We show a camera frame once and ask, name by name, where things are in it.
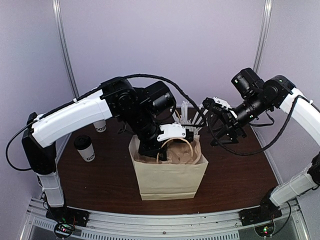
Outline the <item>brown pulp cup carrier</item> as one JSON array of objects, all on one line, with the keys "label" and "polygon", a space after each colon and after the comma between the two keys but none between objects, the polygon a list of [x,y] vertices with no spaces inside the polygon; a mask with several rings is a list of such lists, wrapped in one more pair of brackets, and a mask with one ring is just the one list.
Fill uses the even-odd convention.
[{"label": "brown pulp cup carrier", "polygon": [[174,165],[195,165],[199,162],[202,151],[200,139],[194,139],[191,143],[184,141],[170,141],[166,144],[167,162]]}]

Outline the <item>brown paper takeout bag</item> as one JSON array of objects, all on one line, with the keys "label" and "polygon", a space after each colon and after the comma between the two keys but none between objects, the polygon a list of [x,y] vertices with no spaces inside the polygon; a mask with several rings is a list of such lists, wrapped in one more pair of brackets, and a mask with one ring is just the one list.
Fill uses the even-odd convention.
[{"label": "brown paper takeout bag", "polygon": [[[171,141],[185,142],[180,139],[168,142]],[[139,145],[140,140],[134,135],[128,150],[143,201],[194,198],[209,163],[202,153],[197,164],[170,164],[140,155]]]}]

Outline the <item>white paper coffee cup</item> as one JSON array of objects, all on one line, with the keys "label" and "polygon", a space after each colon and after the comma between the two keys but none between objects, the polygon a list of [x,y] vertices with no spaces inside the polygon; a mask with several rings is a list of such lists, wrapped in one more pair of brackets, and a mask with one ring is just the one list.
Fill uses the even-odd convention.
[{"label": "white paper coffee cup", "polygon": [[85,162],[92,162],[95,159],[96,155],[92,144],[85,149],[78,149],[77,151]]}]

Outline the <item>black plastic cup lid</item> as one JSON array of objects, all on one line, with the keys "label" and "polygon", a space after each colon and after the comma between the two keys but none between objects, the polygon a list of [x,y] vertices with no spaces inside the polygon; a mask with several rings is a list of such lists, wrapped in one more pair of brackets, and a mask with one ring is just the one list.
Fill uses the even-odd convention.
[{"label": "black plastic cup lid", "polygon": [[73,145],[77,150],[85,150],[89,148],[91,144],[92,139],[85,134],[77,136],[73,141]]}]

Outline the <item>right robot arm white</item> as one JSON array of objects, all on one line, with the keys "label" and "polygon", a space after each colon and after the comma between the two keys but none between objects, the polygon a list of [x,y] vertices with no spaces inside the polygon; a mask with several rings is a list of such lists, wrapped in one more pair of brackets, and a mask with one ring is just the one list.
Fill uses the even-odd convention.
[{"label": "right robot arm white", "polygon": [[239,105],[218,97],[203,101],[210,144],[240,157],[267,155],[280,182],[256,210],[266,221],[276,207],[320,187],[320,109],[283,75],[263,80],[245,69],[231,83]]}]

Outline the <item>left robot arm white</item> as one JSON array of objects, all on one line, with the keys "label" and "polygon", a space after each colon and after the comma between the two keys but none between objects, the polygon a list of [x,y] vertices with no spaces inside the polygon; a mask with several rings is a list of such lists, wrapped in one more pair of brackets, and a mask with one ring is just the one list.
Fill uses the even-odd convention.
[{"label": "left robot arm white", "polygon": [[162,133],[156,116],[176,104],[169,87],[157,81],[147,87],[134,87],[123,77],[115,77],[79,98],[45,114],[31,114],[22,146],[42,184],[52,213],[61,222],[72,218],[65,206],[56,163],[56,141],[98,121],[117,118],[129,125],[140,140],[138,152],[155,158],[161,152]]}]

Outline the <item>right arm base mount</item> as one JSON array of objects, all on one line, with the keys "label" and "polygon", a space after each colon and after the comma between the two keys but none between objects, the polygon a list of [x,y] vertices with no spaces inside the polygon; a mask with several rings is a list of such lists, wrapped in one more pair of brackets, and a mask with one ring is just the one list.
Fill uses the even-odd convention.
[{"label": "right arm base mount", "polygon": [[259,237],[271,237],[276,232],[274,220],[282,216],[279,206],[275,206],[266,194],[258,207],[245,208],[238,212],[242,226],[254,225]]}]

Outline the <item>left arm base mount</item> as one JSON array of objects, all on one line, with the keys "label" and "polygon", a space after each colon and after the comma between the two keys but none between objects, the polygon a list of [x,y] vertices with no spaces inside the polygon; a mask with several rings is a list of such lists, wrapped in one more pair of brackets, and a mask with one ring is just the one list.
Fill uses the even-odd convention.
[{"label": "left arm base mount", "polygon": [[52,207],[49,205],[47,196],[43,197],[42,206],[45,208],[45,217],[54,220],[53,233],[58,239],[69,238],[76,230],[76,227],[86,227],[90,213],[86,210],[67,207]]}]

